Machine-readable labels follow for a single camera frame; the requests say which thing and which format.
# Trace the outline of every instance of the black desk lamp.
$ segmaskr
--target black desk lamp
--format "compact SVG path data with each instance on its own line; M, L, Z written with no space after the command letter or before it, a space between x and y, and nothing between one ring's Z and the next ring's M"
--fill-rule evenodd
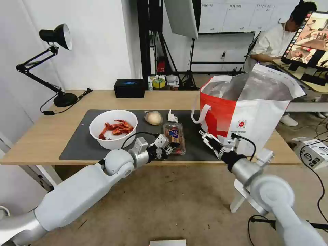
M48 87L49 89L53 90L57 93L57 96L54 99L54 104L57 107L66 107L69 105L73 105L77 102L78 98L73 93L65 93L62 91L62 89L56 85L50 84L48 82L45 82L44 80L40 79L39 77L33 75L30 73L30 70L41 63L45 62L46 60L49 60L50 58L54 57L58 54L58 47L55 46L55 42L58 43L61 47L72 50L72 38L69 33L69 29L66 24L61 24L57 26L53 31L52 30L40 30L39 32L40 38L43 41L46 41L50 47L45 50L44 52L40 53L39 55L29 59L28 61L19 64L16 66L17 71L25 74L26 76L38 81L40 84L43 84L44 86ZM47 52L52 52L51 56L48 56L47 58L44 58L41 61L33 61L36 58L46 54Z

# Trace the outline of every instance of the lamp base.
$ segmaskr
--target lamp base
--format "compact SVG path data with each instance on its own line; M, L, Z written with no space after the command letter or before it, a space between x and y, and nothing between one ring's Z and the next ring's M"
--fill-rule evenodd
M57 107L67 107L75 104L78 101L78 97L73 93L59 94L54 99L54 105Z

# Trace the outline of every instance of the monitor screen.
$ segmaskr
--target monitor screen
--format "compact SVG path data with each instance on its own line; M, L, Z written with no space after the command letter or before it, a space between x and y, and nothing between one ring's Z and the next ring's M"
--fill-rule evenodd
M328 13L309 13L283 58L300 65L328 69Z

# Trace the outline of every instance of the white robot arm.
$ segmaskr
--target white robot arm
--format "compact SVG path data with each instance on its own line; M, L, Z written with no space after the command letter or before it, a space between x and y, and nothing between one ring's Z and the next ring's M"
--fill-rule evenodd
M0 220L0 245L9 244L8 241L16 245L29 244L55 228L70 224L119 180L153 159L166 158L173 149L161 134L150 146L144 138L137 138L128 152L110 151L98 163L83 168L56 186L33 211Z
M204 143L215 155L224 161L228 170L235 177L235 187L241 187L247 194L247 200L259 212L272 212L276 217L276 230L287 246L326 246L320 234L305 220L300 219L293 210L294 192L291 186L275 175L263 174L263 167L273 158L272 151L264 149L257 156L257 163L249 161L246 156L238 155L237 134L232 134L234 140L231 151L224 150L220 141L212 134L199 131Z
M266 155L258 156L258 162L254 163L236 154L237 138L235 146L226 152L213 135L200 133L203 141L235 175L235 186L237 183L250 190L248 197L252 200L251 205L276 216L276 229L285 245L326 245L319 233L295 214L292 209L294 193L290 185L279 177L262 174L263 166L273 156L272 151L267 150ZM83 168L56 186L35 210L0 220L0 245L28 244L55 228L68 225L106 195L120 179L153 159L166 158L173 148L164 135L159 135L150 146L143 138L137 138L128 152L112 150L103 160Z

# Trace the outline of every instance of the white shirt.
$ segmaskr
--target white shirt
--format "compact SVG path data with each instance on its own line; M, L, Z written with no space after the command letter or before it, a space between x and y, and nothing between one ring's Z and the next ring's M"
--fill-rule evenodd
M261 32L250 55L265 54L271 57L282 56L294 37L294 32L287 32L282 24Z

